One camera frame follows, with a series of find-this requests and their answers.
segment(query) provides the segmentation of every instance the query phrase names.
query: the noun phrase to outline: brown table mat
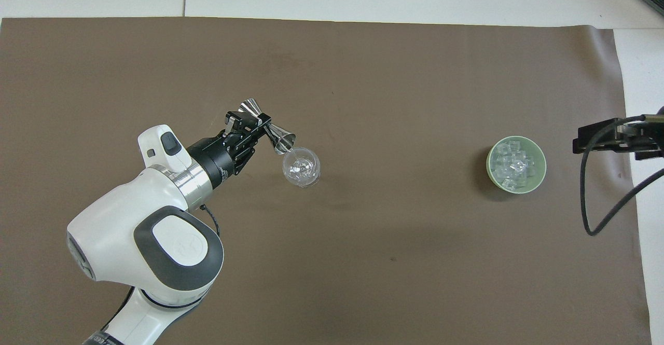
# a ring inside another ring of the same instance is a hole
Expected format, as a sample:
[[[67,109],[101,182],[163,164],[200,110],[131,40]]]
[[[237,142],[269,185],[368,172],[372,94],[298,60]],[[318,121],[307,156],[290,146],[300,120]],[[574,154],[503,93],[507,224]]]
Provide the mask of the brown table mat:
[[[322,179],[292,186],[258,144],[208,203],[220,276],[158,343],[650,342],[635,205],[586,236],[571,153],[576,128],[624,116],[612,31],[3,19],[0,76],[3,343],[102,326],[126,288],[78,270],[66,225],[138,175],[143,130],[189,145],[249,97]],[[512,134],[548,162],[524,196],[484,168]],[[591,156],[595,222],[629,187],[628,156]]]

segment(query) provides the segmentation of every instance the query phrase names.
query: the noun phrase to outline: green bowl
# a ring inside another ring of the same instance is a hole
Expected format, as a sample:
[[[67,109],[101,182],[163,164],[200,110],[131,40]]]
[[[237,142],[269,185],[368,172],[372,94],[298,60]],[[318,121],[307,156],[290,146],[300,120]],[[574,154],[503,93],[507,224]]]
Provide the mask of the green bowl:
[[[521,150],[526,151],[529,156],[533,157],[533,162],[536,169],[535,175],[529,176],[527,178],[526,186],[517,188],[513,191],[501,186],[498,180],[493,176],[494,162],[493,160],[491,160],[491,157],[495,156],[496,154],[495,149],[498,146],[498,144],[508,142],[509,140],[515,140],[521,143]],[[493,148],[491,148],[491,151],[489,151],[489,155],[487,156],[487,173],[491,178],[491,181],[503,191],[507,191],[511,194],[518,194],[518,195],[527,194],[529,192],[534,191],[537,187],[539,187],[542,181],[544,181],[544,177],[546,175],[546,159],[544,157],[544,152],[542,152],[540,147],[533,140],[528,139],[528,137],[523,137],[523,136],[505,137],[504,139],[498,141],[493,146]]]

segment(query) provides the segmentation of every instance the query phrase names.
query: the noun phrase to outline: glass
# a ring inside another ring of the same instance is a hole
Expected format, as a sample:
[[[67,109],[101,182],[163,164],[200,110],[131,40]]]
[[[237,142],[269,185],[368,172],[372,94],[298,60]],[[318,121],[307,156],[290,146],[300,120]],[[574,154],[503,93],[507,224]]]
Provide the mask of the glass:
[[[321,163],[316,153],[302,147],[293,148],[285,154],[282,168],[286,179],[302,188],[316,184],[321,174]]]

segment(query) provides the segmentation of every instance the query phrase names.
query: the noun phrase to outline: white floor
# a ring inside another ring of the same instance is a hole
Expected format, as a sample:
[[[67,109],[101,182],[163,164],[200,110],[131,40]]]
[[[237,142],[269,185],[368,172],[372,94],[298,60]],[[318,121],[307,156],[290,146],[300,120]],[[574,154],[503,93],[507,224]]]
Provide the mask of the white floor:
[[[516,26],[591,24],[616,29],[626,114],[654,114],[664,106],[664,17],[640,0],[0,0],[0,17],[154,16]],[[661,167],[659,159],[632,160],[635,184]],[[664,345],[661,194],[664,180],[637,196],[645,288],[655,345]]]

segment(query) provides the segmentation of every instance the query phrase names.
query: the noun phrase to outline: black cable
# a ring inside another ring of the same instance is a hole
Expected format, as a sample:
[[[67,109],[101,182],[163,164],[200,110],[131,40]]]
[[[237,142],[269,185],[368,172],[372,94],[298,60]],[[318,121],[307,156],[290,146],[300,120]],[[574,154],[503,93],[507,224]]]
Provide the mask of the black cable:
[[[212,211],[210,211],[205,204],[202,204],[200,209],[208,212],[210,218],[212,218],[212,222],[214,222],[214,227],[216,227],[216,235],[221,237],[219,235],[219,224],[216,222],[216,218],[214,218],[214,214],[212,213]]]
[[[588,145],[586,146],[586,150],[583,153],[583,157],[581,158],[581,171],[580,171],[580,178],[579,178],[579,188],[580,188],[580,195],[581,195],[581,216],[583,217],[583,225],[584,228],[586,229],[586,232],[590,236],[595,236],[598,234],[602,229],[604,229],[605,225],[609,223],[609,220],[611,220],[616,213],[621,210],[621,208],[628,203],[628,201],[636,196],[641,189],[645,188],[648,186],[650,183],[654,182],[655,180],[659,179],[664,175],[664,169],[659,170],[658,172],[654,173],[653,175],[650,175],[648,178],[643,180],[638,184],[638,186],[634,187],[631,189],[627,194],[623,196],[623,198],[614,205],[614,207],[607,213],[607,215],[602,219],[600,224],[595,228],[595,229],[590,229],[590,225],[588,225],[588,214],[586,213],[586,163],[588,161],[588,155],[590,154],[590,151],[595,147],[595,144],[597,144],[598,141],[600,141],[600,138],[603,137],[607,132],[613,130],[615,127],[619,125],[624,125],[625,123],[629,122],[635,122],[635,121],[643,121],[645,120],[645,116],[634,116],[634,117],[629,117],[629,118],[624,118],[621,120],[617,120],[616,122],[611,123],[611,125],[608,125],[601,130],[597,131],[595,135],[592,136],[590,139],[590,142],[588,142]]]
[[[118,308],[118,311],[116,311],[116,313],[113,314],[113,316],[111,316],[111,319],[109,319],[106,322],[106,324],[104,324],[104,326],[102,327],[102,332],[105,331],[108,328],[108,325],[111,324],[111,321],[113,321],[113,319],[116,316],[118,316],[118,313],[120,312],[120,310],[122,310],[125,307],[125,305],[127,304],[127,302],[129,302],[129,298],[131,297],[131,294],[133,293],[133,289],[134,289],[134,287],[129,288],[129,292],[127,292],[127,296],[125,297],[125,300],[122,302],[122,305],[120,305],[120,307]]]

